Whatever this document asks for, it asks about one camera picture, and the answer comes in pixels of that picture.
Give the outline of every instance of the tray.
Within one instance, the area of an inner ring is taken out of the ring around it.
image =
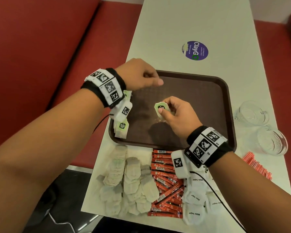
[[[171,151],[188,147],[185,139],[177,137],[166,122],[160,121],[154,109],[155,103],[175,96],[188,101],[202,124],[213,127],[228,138],[229,145],[235,151],[237,145],[227,84],[218,77],[160,70],[157,72],[164,80],[164,85],[132,92],[133,107],[127,117],[127,138],[114,137],[111,120],[111,139],[118,144]]]

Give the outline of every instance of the black pants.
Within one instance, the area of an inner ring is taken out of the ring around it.
[[[177,233],[176,231],[169,231],[158,227],[142,225],[134,222],[127,222],[124,220],[114,219],[110,217],[103,217],[92,233]]]

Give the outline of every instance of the white wall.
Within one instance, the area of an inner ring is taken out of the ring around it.
[[[144,0],[107,0],[143,4]],[[250,0],[254,19],[285,23],[291,15],[291,0]]]

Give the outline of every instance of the person's right arm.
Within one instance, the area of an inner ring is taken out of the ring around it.
[[[176,97],[164,102],[176,113],[159,112],[179,137],[186,139],[202,125],[188,102]],[[291,233],[291,195],[233,152],[222,156],[209,171],[246,231]]]

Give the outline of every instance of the black wire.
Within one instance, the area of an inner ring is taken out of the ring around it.
[[[200,176],[206,183],[207,185],[210,187],[210,189],[213,191],[213,193],[216,195],[216,197],[220,200],[221,204],[223,204],[223,206],[225,207],[226,211],[228,211],[228,213],[232,216],[232,218],[238,223],[238,225],[245,231],[246,229],[239,223],[239,221],[237,221],[237,219],[233,216],[233,214],[227,209],[227,207],[225,206],[225,204],[222,202],[222,200],[219,198],[219,196],[217,195],[217,193],[214,191],[214,189],[212,189],[211,185],[205,180],[205,178],[203,178],[200,174],[196,173],[196,172],[193,172],[193,171],[190,171],[190,173],[195,173],[197,174],[198,176]]]
[[[95,129],[94,129],[94,131],[93,131],[93,133],[96,131],[96,129],[97,129],[97,127],[106,119],[106,117],[108,117],[108,116],[110,116],[110,115],[114,115],[114,114],[108,114],[108,115],[106,115],[99,123],[98,123],[98,125],[95,127]]]

